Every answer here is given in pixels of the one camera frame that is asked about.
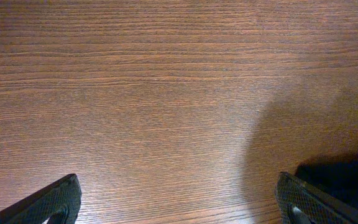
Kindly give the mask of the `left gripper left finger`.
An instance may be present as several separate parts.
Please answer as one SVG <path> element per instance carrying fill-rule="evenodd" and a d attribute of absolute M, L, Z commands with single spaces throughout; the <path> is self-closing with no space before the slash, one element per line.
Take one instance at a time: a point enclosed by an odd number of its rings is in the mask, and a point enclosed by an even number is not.
<path fill-rule="evenodd" d="M 68 174 L 0 211 L 0 223 L 74 223 L 81 207 L 76 174 Z"/>

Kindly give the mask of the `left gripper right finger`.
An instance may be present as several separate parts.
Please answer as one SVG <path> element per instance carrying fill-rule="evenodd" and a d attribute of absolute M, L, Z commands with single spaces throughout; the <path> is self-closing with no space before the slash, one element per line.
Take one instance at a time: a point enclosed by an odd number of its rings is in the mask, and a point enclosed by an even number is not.
<path fill-rule="evenodd" d="M 275 187 L 284 224 L 358 224 L 358 210 L 287 172 Z"/>

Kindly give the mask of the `black polo shirt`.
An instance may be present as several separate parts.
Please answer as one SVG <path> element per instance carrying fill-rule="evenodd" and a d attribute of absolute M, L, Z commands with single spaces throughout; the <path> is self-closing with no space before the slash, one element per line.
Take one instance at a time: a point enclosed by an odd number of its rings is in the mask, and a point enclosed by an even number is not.
<path fill-rule="evenodd" d="M 358 154 L 301 164 L 295 176 L 358 209 Z"/>

